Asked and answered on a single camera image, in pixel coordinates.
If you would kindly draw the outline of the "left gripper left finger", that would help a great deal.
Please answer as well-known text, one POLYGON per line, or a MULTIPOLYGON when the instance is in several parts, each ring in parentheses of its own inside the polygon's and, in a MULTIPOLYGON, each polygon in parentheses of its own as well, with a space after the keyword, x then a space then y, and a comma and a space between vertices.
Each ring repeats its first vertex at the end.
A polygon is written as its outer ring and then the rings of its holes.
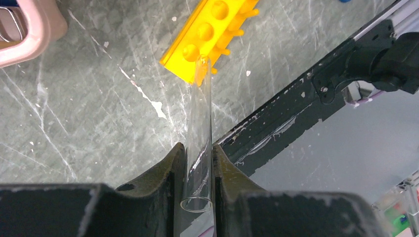
POLYGON ((177 237, 185 148, 116 189, 102 183, 4 184, 3 237, 177 237))

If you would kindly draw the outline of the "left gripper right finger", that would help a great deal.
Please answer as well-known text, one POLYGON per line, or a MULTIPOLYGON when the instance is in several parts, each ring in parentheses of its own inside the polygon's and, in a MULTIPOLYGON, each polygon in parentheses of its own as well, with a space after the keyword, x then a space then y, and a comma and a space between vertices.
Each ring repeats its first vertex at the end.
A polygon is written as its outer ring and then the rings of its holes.
POLYGON ((268 191, 215 145, 212 149, 215 236, 383 237, 371 206, 342 192, 268 191))

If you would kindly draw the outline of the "blue-capped test tube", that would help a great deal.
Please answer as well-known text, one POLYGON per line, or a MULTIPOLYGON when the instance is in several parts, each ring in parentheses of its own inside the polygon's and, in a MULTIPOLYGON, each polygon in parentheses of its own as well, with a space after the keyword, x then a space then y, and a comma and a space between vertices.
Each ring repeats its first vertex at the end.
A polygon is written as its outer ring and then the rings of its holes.
POLYGON ((191 213, 212 208, 211 62, 200 56, 191 85, 190 115, 185 145, 186 171, 180 207, 191 213))

